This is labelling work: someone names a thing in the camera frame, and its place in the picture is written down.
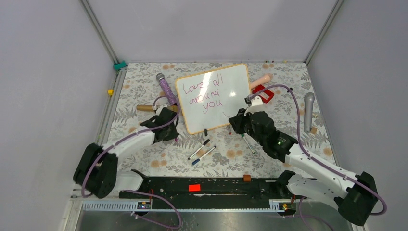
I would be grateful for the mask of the yellow framed whiteboard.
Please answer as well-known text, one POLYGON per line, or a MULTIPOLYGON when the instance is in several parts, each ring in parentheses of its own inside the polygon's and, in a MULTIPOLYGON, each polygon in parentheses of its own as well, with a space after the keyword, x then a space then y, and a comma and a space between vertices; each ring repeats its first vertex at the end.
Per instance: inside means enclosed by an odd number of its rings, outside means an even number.
POLYGON ((187 132, 196 134, 228 125, 228 119, 247 106, 249 85, 246 64, 178 78, 175 86, 187 132))

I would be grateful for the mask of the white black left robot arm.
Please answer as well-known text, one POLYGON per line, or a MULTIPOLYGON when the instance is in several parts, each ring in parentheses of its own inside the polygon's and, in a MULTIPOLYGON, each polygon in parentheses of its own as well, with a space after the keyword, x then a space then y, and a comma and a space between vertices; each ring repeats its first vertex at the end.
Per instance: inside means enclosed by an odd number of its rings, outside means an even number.
POLYGON ((118 167, 138 150, 175 139, 179 135, 178 116, 178 112, 163 107, 125 137, 103 145, 89 144, 73 175, 74 182, 81 186, 82 197, 102 199, 113 190, 131 190, 136 197, 145 197, 149 193, 148 183, 135 173, 119 171, 118 167))

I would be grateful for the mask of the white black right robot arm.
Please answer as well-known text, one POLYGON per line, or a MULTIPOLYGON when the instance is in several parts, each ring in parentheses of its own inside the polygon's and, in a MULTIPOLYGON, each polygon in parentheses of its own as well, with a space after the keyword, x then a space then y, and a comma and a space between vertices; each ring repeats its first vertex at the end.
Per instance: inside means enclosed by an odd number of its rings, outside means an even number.
POLYGON ((271 158, 288 163, 312 176, 308 180, 300 174, 283 172, 276 185, 282 198, 292 194, 318 200, 336 209, 357 226, 364 226, 378 202, 374 177, 362 172, 342 169, 306 150, 298 140, 276 129, 267 113, 246 113, 240 109, 228 119, 237 134, 253 138, 271 158))

